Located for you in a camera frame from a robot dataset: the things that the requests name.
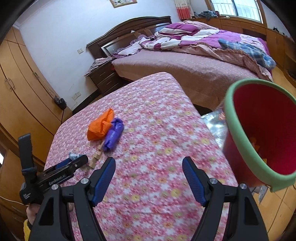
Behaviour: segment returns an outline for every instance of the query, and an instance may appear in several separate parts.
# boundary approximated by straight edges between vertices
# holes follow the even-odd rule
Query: plaid shirt
[[[252,59],[254,59],[258,64],[268,70],[272,70],[276,66],[276,62],[272,59],[272,57],[270,57],[263,50],[259,49],[256,46],[239,42],[230,42],[224,39],[219,39],[218,42],[221,45],[222,49],[229,48],[244,51],[246,54],[250,55]]]

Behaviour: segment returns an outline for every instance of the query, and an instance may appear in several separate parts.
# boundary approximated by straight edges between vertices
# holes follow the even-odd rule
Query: nightstand
[[[90,77],[103,96],[114,92],[128,83],[118,76],[112,67],[111,60],[100,65],[87,74],[87,76]]]

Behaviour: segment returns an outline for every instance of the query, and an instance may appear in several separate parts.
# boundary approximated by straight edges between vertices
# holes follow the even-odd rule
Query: orange plastic bag
[[[103,140],[112,126],[111,121],[113,119],[114,111],[110,108],[89,124],[87,139],[89,141]]]

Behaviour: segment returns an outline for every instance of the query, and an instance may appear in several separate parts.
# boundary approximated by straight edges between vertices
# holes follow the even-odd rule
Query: yellow sleeve
[[[29,240],[31,230],[28,227],[28,220],[26,219],[24,222],[24,234],[25,234],[25,241]]]

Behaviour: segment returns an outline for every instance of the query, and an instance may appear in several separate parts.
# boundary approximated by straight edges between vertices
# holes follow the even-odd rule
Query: hand
[[[39,208],[40,208],[40,205],[39,204],[36,204],[36,203],[33,203],[33,204],[30,204],[28,207],[27,207],[27,216],[28,216],[28,221],[31,225],[33,225],[33,222],[36,218],[36,215],[39,211]]]

